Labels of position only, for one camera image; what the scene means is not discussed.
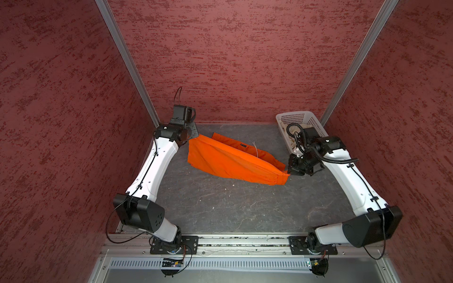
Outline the orange shorts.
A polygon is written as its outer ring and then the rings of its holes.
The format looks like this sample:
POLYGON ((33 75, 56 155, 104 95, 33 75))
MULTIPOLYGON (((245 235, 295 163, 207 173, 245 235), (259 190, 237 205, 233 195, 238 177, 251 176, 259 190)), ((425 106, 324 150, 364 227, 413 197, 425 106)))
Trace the orange shorts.
POLYGON ((188 163, 205 173, 263 185, 285 185, 285 164, 255 146, 218 133, 189 141, 188 163))

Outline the beige shorts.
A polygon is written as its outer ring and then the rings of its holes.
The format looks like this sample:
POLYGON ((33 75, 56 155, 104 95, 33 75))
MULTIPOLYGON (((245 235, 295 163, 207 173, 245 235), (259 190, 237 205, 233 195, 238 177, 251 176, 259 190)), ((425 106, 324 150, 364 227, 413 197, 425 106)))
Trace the beige shorts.
POLYGON ((301 124, 297 123, 291 123, 291 124, 285 124, 283 123, 282 129, 285 130, 285 133, 287 135, 287 140, 289 142, 289 145, 291 147, 291 151, 293 153, 301 153, 300 149, 296 145, 296 134, 300 132, 300 130, 303 128, 301 124))

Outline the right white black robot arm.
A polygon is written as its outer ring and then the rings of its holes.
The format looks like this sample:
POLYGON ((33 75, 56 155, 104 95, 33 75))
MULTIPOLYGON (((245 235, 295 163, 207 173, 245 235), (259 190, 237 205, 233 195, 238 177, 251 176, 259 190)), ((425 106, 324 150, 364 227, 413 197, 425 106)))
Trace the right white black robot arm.
POLYGON ((350 156, 346 145, 337 136, 321 137, 314 128, 290 123, 286 132, 295 142, 298 153, 289 157, 291 175, 314 175, 316 166, 328 169, 343 189, 353 209, 354 218, 339 224, 312 229, 303 245, 311 254, 322 254, 329 246, 350 244, 356 248, 382 242, 395 233, 403 213, 389 206, 370 185, 350 156))

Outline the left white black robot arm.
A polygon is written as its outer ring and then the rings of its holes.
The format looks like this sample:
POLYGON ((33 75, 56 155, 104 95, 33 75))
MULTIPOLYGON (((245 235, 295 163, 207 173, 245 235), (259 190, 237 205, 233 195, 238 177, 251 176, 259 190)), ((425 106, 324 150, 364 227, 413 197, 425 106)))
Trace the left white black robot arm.
POLYGON ((199 136, 196 110, 175 105, 168 124, 159 125, 153 134, 151 152, 126 193, 113 199, 114 212, 122 225, 150 234, 175 254, 183 248, 180 227, 165 218, 165 209, 156 203, 165 172, 179 148, 199 136))

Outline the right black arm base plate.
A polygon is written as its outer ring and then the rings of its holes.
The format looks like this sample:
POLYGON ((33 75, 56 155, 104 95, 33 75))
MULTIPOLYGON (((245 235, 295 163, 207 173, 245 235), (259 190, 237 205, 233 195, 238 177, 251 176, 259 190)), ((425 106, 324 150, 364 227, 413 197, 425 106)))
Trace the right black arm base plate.
POLYGON ((292 255, 337 255, 335 244, 319 244, 312 237, 291 236, 288 237, 292 255))

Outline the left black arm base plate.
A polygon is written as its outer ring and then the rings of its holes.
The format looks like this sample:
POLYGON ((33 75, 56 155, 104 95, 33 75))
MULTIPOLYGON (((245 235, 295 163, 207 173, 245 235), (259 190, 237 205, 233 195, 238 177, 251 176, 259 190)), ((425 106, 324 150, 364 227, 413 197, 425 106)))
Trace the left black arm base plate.
POLYGON ((165 242, 158 238, 150 240, 151 255, 195 255, 198 249, 199 237, 183 235, 181 239, 175 239, 175 242, 165 242))

